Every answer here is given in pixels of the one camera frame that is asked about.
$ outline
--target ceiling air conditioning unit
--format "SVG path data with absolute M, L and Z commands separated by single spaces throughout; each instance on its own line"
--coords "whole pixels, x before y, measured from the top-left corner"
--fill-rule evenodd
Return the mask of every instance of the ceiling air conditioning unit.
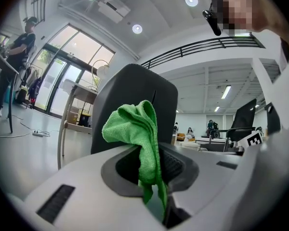
M 99 12 L 106 15 L 115 23 L 120 22 L 131 10 L 120 0 L 105 0 L 98 2 Z

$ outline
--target green towel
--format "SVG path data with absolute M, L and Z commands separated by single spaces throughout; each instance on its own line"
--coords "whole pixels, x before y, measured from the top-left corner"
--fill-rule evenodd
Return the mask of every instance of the green towel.
M 140 145 L 139 182 L 144 190 L 144 203 L 153 195 L 152 185 L 158 186 L 158 196 L 164 210 L 167 203 L 167 186 L 162 180 L 156 114 L 152 104 L 144 100 L 139 105 L 124 104 L 114 111 L 102 129 L 107 142 L 122 141 Z

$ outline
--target neck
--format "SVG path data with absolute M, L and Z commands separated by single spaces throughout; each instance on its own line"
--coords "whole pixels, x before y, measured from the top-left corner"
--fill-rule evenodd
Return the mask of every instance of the neck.
M 269 0 L 261 0 L 268 29 L 289 44 L 289 24 L 279 9 Z

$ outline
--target ceiling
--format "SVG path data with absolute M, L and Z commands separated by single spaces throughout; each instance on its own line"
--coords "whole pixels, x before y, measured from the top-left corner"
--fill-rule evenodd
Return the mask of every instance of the ceiling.
M 136 54 L 162 33 L 167 35 L 167 30 L 206 24 L 202 11 L 210 6 L 210 0 L 198 0 L 196 7 L 189 7 L 185 0 L 120 0 L 131 11 L 116 24 L 98 11 L 98 1 L 104 0 L 58 0 L 58 3 L 90 18 Z M 141 34 L 132 32 L 134 24 L 142 26 Z
M 272 82 L 279 75 L 277 65 L 264 64 Z M 164 76 L 179 92 L 180 113 L 234 114 L 236 110 L 252 99 L 257 99 L 259 109 L 264 106 L 264 96 L 259 81 L 250 64 L 211 66 L 188 72 L 182 71 Z M 227 85 L 231 89 L 225 99 L 221 99 Z

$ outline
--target power strip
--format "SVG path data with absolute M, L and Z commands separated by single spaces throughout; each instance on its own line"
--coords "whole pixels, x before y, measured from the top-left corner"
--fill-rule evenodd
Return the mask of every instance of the power strip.
M 42 133 L 39 133 L 39 132 L 37 132 L 37 131 L 34 131 L 34 132 L 32 133 L 32 135 L 34 135 L 34 136 L 39 136 L 39 137 L 44 137 L 44 135 L 43 135 Z

